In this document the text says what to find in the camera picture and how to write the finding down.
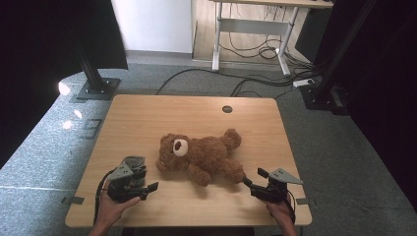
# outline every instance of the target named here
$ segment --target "brown teddy bear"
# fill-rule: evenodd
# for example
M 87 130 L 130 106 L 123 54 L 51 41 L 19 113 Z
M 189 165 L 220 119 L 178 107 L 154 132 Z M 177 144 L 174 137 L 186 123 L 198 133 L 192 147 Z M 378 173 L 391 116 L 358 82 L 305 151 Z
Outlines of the brown teddy bear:
M 229 152 L 238 148 L 242 138 L 234 129 L 223 137 L 190 139 L 184 135 L 168 134 L 160 139 L 156 167 L 162 171 L 185 171 L 201 186 L 207 186 L 210 175 L 222 174 L 235 183 L 245 177 L 242 164 L 231 159 Z

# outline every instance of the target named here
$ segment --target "human hand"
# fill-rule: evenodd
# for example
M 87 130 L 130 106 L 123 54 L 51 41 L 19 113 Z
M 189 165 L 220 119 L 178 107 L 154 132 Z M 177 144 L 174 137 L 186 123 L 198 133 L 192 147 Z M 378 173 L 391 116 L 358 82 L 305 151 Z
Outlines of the human hand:
M 287 195 L 287 200 L 291 204 L 291 198 L 289 194 Z M 279 203 L 271 203 L 264 200 L 261 201 L 267 205 L 267 209 L 270 215 L 275 219 L 275 222 L 282 230 L 282 234 L 284 236 L 297 235 L 295 226 L 292 223 L 292 219 L 290 216 L 290 210 L 284 201 L 281 201 Z
M 100 205 L 98 208 L 97 220 L 92 228 L 90 236 L 92 235 L 105 235 L 110 227 L 122 216 L 125 209 L 137 204 L 141 198 L 135 197 L 127 201 L 126 203 L 119 204 L 113 202 L 107 195 L 107 189 L 110 182 L 107 180 L 104 184 L 103 191 L 100 194 Z

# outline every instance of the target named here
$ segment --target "wooden table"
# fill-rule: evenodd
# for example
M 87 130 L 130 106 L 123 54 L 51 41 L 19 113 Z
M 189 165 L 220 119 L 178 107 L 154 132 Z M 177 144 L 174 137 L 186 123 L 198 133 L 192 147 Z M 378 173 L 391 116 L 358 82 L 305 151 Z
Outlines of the wooden table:
M 285 60 L 284 52 L 287 47 L 289 36 L 294 28 L 295 19 L 297 18 L 299 8 L 332 8 L 333 4 L 324 0 L 210 0 L 218 4 L 217 23 L 215 28 L 215 43 L 212 54 L 212 69 L 218 71 L 220 58 L 220 33 L 241 32 L 267 35 L 282 35 L 282 43 L 276 49 L 277 58 L 284 76 L 290 76 L 290 71 Z M 223 3 L 253 4 L 267 6 L 285 6 L 294 7 L 289 22 L 269 22 L 269 21 L 250 21 L 242 19 L 224 19 L 221 17 Z
M 223 112 L 230 106 L 231 113 Z M 94 194 L 109 170 L 128 155 L 146 158 L 147 183 L 159 182 L 146 201 L 127 209 L 115 225 L 144 226 L 259 226 L 275 225 L 266 206 L 252 197 L 243 183 L 233 184 L 215 176 L 201 187 L 186 172 L 161 173 L 156 169 L 159 140 L 167 133 L 191 138 L 222 136 L 235 128 L 242 145 L 233 158 L 244 166 L 254 184 L 265 186 L 267 179 L 257 174 L 283 168 L 299 177 L 284 126 L 271 98 L 205 96 L 117 95 L 103 122 L 76 197 L 66 218 L 71 227 L 92 226 Z M 288 185 L 296 199 L 304 199 L 302 186 Z M 296 225 L 308 225 L 312 216 L 308 205 L 296 207 Z

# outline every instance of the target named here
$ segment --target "desk leg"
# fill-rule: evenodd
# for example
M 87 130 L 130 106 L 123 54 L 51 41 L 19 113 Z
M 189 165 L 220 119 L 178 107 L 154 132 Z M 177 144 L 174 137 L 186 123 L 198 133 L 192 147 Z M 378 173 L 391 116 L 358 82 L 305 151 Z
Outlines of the desk leg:
M 221 32 L 221 10 L 223 4 L 220 2 L 218 3 L 218 12 L 217 12 L 217 24 L 215 27 L 215 43 L 214 43 L 214 51 L 212 53 L 212 70 L 218 71 L 218 64 L 220 61 L 220 32 Z
M 294 28 L 295 19 L 297 18 L 297 14 L 298 14 L 298 7 L 294 7 L 294 11 L 292 12 L 291 20 L 288 23 L 288 28 L 286 30 L 284 39 L 281 43 L 281 46 L 279 47 L 279 51 L 277 51 L 279 64 L 281 64 L 281 68 L 282 68 L 282 73 L 286 77 L 290 76 L 290 72 L 289 72 L 289 69 L 288 69 L 288 65 L 286 64 L 284 52 L 285 52 L 285 48 L 287 47 L 287 44 L 288 44 L 289 36 L 291 35 L 292 29 Z

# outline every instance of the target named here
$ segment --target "small hole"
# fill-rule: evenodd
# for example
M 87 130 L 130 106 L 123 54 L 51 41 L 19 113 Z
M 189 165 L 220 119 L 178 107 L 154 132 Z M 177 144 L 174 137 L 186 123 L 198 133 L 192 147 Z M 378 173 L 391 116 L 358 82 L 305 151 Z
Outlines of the small hole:
M 226 106 L 223 106 L 222 110 L 224 113 L 232 113 L 233 108 L 231 106 L 226 105 Z

